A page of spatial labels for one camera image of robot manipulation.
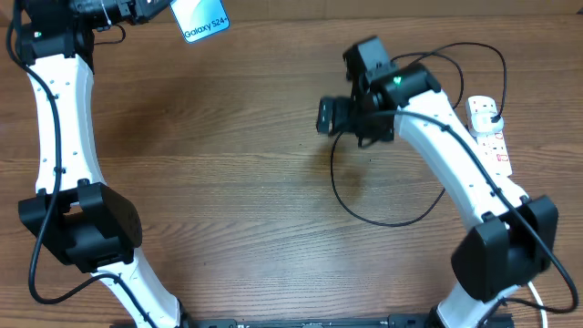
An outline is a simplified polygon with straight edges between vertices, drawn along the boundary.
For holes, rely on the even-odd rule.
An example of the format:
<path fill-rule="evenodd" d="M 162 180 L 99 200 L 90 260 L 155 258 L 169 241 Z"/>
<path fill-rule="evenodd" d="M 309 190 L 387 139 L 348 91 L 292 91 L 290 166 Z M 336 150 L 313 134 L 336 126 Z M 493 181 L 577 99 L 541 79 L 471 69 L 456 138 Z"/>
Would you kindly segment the smartphone with blue screen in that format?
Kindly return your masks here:
<path fill-rule="evenodd" d="M 180 33 L 189 44 L 230 28 L 221 0 L 173 0 L 169 7 Z"/>

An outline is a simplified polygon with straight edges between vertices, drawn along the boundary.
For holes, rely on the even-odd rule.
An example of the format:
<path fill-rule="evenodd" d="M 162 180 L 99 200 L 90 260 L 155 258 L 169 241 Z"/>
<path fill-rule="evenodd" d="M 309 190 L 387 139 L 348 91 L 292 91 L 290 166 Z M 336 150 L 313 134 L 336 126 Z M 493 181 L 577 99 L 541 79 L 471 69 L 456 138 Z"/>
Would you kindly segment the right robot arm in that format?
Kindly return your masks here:
<path fill-rule="evenodd" d="M 352 134 L 360 147 L 404 139 L 444 186 L 466 229 L 451 258 L 454 289 L 430 312 L 394 313 L 387 325 L 511 326 L 496 311 L 556 263 L 557 207 L 548 197 L 530 198 L 495 167 L 425 66 L 398 67 L 377 37 L 348 48 L 343 61 L 351 94 L 321 100 L 317 131 Z"/>

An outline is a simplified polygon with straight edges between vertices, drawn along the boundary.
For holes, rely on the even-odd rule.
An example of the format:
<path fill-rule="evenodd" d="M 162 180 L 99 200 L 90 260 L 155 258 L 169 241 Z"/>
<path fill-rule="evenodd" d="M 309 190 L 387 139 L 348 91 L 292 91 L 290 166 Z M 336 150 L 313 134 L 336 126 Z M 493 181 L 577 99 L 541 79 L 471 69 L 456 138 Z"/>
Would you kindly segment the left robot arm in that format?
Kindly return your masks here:
<path fill-rule="evenodd" d="M 112 190 L 97 160 L 91 116 L 95 34 L 142 25 L 162 12 L 154 0 L 15 0 L 6 49 L 36 98 L 40 164 L 33 198 L 18 214 L 65 265 L 102 282 L 137 327 L 190 327 L 141 248 L 135 206 Z"/>

